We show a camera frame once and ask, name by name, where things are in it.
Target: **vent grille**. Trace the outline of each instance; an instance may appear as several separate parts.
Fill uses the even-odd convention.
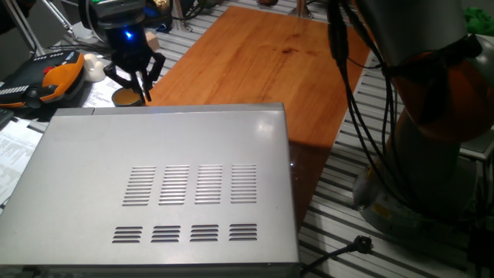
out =
[[[117,227],[112,243],[139,243],[142,227]]]
[[[199,165],[195,204],[219,204],[222,194],[223,165]]]
[[[187,191],[189,165],[174,165],[164,168],[159,205],[183,205]]]
[[[231,224],[230,241],[257,240],[256,224]]]
[[[218,241],[218,225],[193,225],[192,242]]]
[[[232,165],[232,204],[257,203],[257,166],[255,164]]]
[[[127,190],[123,197],[123,206],[147,205],[151,196],[156,167],[140,166],[132,167]]]
[[[180,237],[180,226],[155,226],[151,242],[167,243],[178,242]]]

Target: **red button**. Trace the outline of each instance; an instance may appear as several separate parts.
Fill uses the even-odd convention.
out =
[[[47,74],[47,73],[49,73],[50,70],[53,70],[53,69],[55,69],[54,66],[47,66],[46,69],[43,70],[43,74]]]

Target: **wooden table surface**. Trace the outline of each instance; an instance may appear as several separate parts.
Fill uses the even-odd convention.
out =
[[[369,49],[352,29],[348,40],[350,57],[364,64]],[[352,88],[361,71],[349,63]],[[326,24],[232,6],[151,96],[152,106],[284,103],[300,227],[347,110]]]

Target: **green object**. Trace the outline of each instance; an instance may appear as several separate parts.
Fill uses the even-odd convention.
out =
[[[463,11],[467,31],[472,34],[494,36],[494,19],[481,8],[467,8]]]

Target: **silver metal box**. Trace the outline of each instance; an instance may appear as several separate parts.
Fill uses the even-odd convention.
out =
[[[283,105],[57,111],[0,250],[51,273],[297,276]]]

